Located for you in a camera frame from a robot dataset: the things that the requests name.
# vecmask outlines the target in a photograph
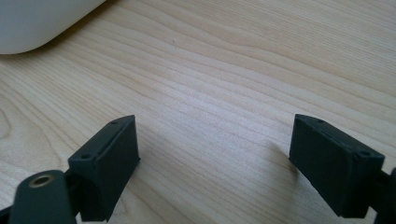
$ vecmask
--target mounting hole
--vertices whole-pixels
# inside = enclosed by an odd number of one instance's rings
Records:
[[[53,179],[53,175],[40,175],[29,182],[29,187],[32,189],[41,188],[48,185]]]
[[[360,151],[360,154],[361,154],[362,156],[370,156],[370,155],[371,155],[371,153],[368,152],[368,151]]]
[[[81,156],[81,158],[82,158],[83,160],[87,160],[87,159],[89,159],[90,157],[91,157],[91,154],[84,154],[84,155]]]

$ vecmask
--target white plastic casing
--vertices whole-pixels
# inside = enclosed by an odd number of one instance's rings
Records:
[[[0,54],[38,48],[105,0],[0,0]]]

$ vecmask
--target light wood surface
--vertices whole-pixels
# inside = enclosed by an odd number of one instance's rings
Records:
[[[27,176],[135,114],[142,161],[109,223],[373,223],[337,217],[289,162],[294,114],[396,166],[394,0],[107,1],[0,56],[0,207]]]

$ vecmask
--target wooden table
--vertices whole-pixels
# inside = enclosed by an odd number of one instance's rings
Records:
[[[337,217],[289,162],[294,114],[396,166],[394,0],[110,0],[0,56],[0,206],[106,123],[142,161],[109,223],[373,223]]]

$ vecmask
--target white object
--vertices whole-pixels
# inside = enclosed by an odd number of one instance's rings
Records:
[[[49,42],[105,0],[0,0],[0,54]]]

